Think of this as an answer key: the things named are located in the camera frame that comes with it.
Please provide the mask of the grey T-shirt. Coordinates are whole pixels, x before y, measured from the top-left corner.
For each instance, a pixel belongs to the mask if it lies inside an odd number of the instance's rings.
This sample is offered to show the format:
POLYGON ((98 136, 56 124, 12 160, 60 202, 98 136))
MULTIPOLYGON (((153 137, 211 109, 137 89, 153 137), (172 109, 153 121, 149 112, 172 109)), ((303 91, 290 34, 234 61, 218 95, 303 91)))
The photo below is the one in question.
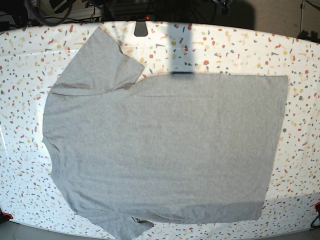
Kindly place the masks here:
POLYGON ((98 28, 51 88, 43 143, 70 208, 120 240, 153 226, 257 220, 286 76, 165 74, 98 28))

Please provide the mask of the terrazzo pattern table cloth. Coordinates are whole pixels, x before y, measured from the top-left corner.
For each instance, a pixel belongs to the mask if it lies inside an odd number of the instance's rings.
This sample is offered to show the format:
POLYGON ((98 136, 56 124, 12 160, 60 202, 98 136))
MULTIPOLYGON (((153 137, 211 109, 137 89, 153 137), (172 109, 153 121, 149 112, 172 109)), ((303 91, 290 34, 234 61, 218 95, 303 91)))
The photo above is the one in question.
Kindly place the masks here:
POLYGON ((111 239, 72 212, 50 179, 42 117, 51 86, 96 29, 144 65, 142 78, 173 71, 286 75, 286 110, 256 221, 156 223, 142 240, 240 240, 306 230, 320 200, 320 46, 294 37, 187 23, 126 21, 29 27, 0 35, 0 208, 13 221, 68 235, 111 239))

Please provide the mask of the red clamp right corner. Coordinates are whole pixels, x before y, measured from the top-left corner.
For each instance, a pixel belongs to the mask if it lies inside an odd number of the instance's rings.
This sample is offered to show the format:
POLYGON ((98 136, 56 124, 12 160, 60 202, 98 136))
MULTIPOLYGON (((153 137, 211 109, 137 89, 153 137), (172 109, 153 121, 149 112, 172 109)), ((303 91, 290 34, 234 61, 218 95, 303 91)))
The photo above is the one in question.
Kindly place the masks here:
POLYGON ((314 209, 318 214, 320 214, 320 202, 314 204, 314 209))

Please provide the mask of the red clamp corner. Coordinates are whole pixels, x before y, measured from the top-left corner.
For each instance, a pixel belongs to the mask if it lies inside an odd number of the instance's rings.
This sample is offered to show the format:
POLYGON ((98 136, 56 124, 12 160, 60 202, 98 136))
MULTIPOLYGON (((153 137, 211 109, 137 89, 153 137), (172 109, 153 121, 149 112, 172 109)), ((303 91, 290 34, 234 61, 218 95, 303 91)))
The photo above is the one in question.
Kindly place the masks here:
POLYGON ((0 219, 1 219, 1 220, 6 220, 6 221, 8 221, 8 220, 13 219, 13 217, 12 217, 11 214, 2 212, 0 219))
POLYGON ((320 202, 314 204, 314 209, 318 214, 320 214, 320 202))

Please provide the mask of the red clamp left corner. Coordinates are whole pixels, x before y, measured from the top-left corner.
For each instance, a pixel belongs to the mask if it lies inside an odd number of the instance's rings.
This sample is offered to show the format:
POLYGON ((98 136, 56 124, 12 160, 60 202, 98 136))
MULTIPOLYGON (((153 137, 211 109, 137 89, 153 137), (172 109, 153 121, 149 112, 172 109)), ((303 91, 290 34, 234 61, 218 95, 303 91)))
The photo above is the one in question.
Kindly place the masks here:
POLYGON ((13 217, 12 217, 11 214, 2 212, 0 219, 1 219, 1 220, 6 220, 6 221, 8 221, 8 220, 13 219, 13 217))

